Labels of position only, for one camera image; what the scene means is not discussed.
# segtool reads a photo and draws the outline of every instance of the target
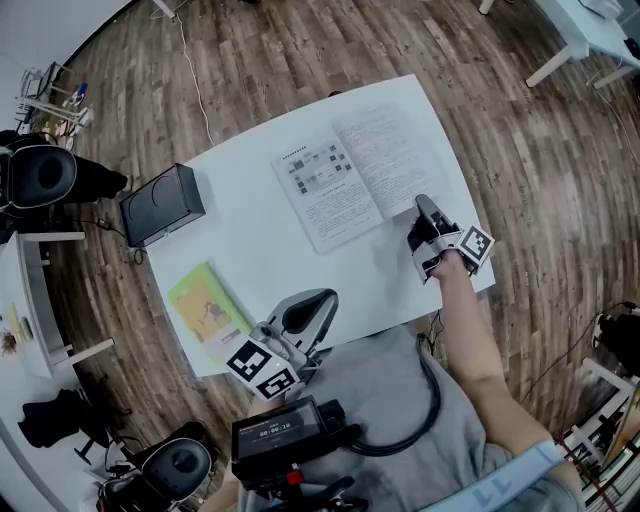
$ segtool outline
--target open book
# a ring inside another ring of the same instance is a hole
[[[273,161],[302,225],[320,254],[443,192],[445,178],[428,141],[393,103],[332,123]]]

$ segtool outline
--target black baseboard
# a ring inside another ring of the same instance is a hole
[[[84,43],[82,43],[80,46],[78,46],[78,49],[77,49],[75,52],[73,52],[73,53],[71,54],[71,57],[69,57],[69,58],[64,62],[63,66],[68,66],[68,65],[71,63],[71,61],[72,61],[73,59],[75,59],[75,58],[78,56],[78,54],[79,54],[82,50],[84,50],[84,49],[87,47],[87,45],[88,45],[91,41],[93,41],[93,40],[96,38],[96,36],[97,36],[98,34],[100,34],[100,32],[102,32],[105,28],[107,28],[107,26],[109,26],[109,25],[111,25],[111,23],[113,23],[113,20],[115,20],[115,19],[116,19],[118,16],[120,16],[123,12],[125,12],[127,9],[129,9],[133,4],[135,4],[135,3],[139,2],[139,1],[140,1],[140,0],[131,0],[131,1],[130,1],[130,2],[128,2],[128,3],[127,3],[127,4],[126,4],[122,9],[120,9],[120,10],[119,10],[118,12],[116,12],[113,16],[111,16],[111,18],[109,18],[109,19],[108,19],[107,21],[105,21],[102,25],[100,25],[100,27],[98,28],[98,30],[96,30],[93,34],[91,34],[91,35],[90,35],[90,36],[85,40],[85,42],[84,42]]]

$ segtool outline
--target electronic device with screen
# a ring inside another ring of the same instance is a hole
[[[302,398],[233,424],[231,471],[246,490],[282,500],[277,510],[283,512],[366,510],[366,501],[342,498],[342,492],[353,485],[349,477],[320,493],[303,496],[300,484],[304,478],[298,467],[349,446],[361,434],[359,425],[346,424],[337,400],[318,407],[313,397]]]

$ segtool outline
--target white wall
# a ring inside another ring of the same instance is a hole
[[[0,0],[0,130],[17,125],[15,96],[24,70],[64,63],[129,1]]]

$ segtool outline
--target person's left arm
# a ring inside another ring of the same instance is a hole
[[[253,399],[247,418],[257,416],[263,412],[269,412],[284,405],[284,394],[271,400],[271,402],[263,402],[258,397]],[[240,490],[240,481],[231,472],[231,460],[227,464],[224,472],[222,485],[210,498],[207,498],[199,512],[224,512],[238,501],[238,492]]]

